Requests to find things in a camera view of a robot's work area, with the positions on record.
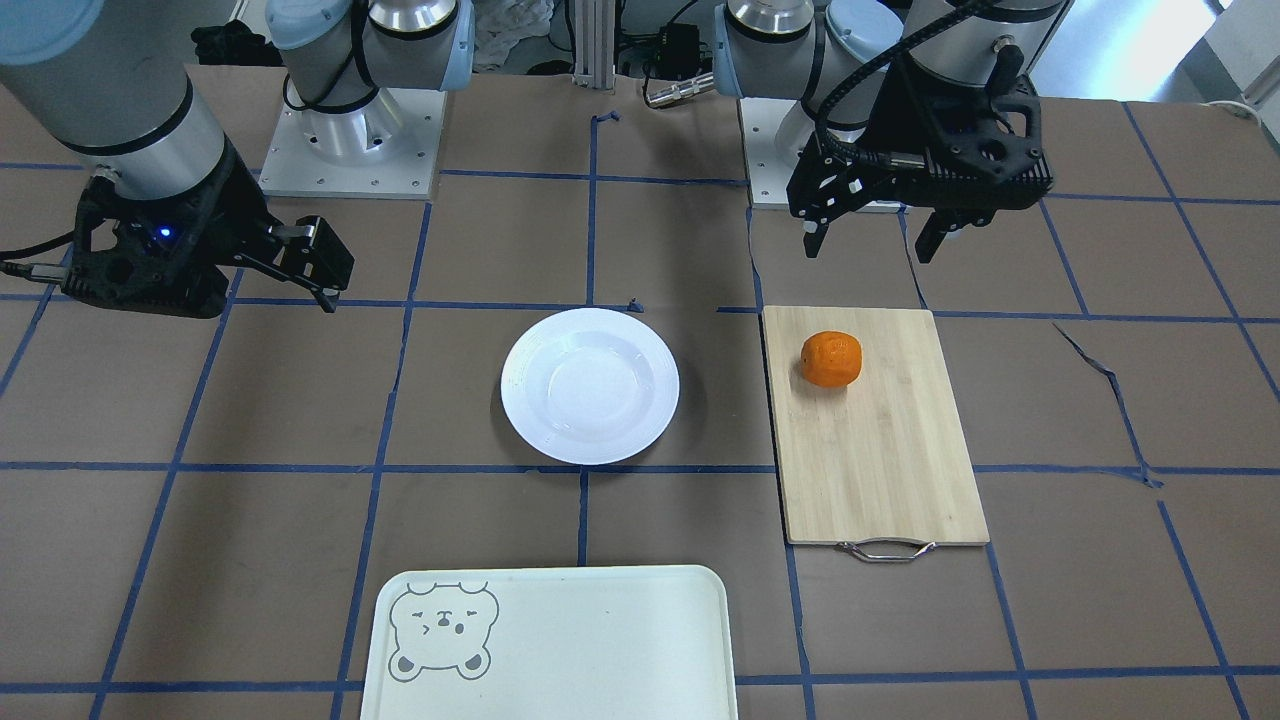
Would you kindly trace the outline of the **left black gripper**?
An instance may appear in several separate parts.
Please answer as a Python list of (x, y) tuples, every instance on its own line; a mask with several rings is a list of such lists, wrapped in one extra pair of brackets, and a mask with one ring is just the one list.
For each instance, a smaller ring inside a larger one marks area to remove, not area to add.
[[(829, 223), (844, 214), (876, 202), (901, 205), (897, 181), (915, 178), (924, 169), (925, 156), (919, 152), (872, 151), (842, 143), (827, 147), (818, 136), (810, 136), (797, 152), (787, 183), (788, 213), (805, 220), (805, 256), (819, 256)], [(934, 209), (916, 237), (916, 260), (929, 264), (946, 238), (965, 224), (963, 211)]]

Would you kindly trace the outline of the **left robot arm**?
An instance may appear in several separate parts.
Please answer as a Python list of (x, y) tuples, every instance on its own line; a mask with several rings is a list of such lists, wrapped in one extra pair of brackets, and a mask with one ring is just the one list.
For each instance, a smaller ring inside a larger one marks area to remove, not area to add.
[(1037, 205), (1055, 184), (1034, 55), (1065, 1), (726, 1), (716, 88), (794, 101), (810, 129), (786, 186), (815, 258), (829, 227), (872, 202), (925, 208), (915, 254)]

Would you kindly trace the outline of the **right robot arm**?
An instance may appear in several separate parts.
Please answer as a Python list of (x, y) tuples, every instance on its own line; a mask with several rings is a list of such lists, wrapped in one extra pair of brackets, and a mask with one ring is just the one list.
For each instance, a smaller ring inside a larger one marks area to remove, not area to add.
[[(284, 109), (310, 152), (374, 167), (417, 145), (396, 91), (458, 91), (475, 54), (471, 1), (270, 1)], [(333, 313), (351, 251), (321, 217), (275, 218), (184, 67), (128, 1), (5, 1), (3, 86), (90, 179), (65, 234), (3, 255), (3, 272), (96, 307), (209, 319), (225, 266), (297, 284)]]

